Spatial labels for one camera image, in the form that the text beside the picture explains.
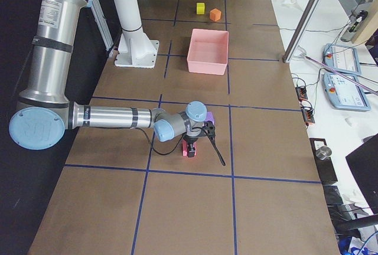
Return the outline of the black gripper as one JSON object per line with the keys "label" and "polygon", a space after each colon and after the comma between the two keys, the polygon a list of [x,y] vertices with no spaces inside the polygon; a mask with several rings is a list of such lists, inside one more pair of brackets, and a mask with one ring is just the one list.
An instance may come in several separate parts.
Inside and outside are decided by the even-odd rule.
{"label": "black gripper", "polygon": [[185,135],[188,158],[196,156],[196,141],[202,137],[208,137],[211,142],[215,142],[215,125],[212,121],[205,121],[202,127],[193,127],[190,134]]}

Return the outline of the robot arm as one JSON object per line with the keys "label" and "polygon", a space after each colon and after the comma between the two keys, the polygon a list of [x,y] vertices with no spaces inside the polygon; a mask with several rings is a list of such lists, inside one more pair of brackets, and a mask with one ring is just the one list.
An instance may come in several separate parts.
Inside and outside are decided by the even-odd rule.
{"label": "robot arm", "polygon": [[18,96],[17,111],[9,121],[12,140],[32,150],[54,146],[67,129],[77,127],[154,130],[161,142],[178,138],[187,143],[187,156],[194,156],[200,137],[215,141],[215,127],[207,108],[198,101],[185,110],[80,105],[67,99],[67,75],[79,18],[90,0],[42,0],[37,33],[32,41],[28,86]]}

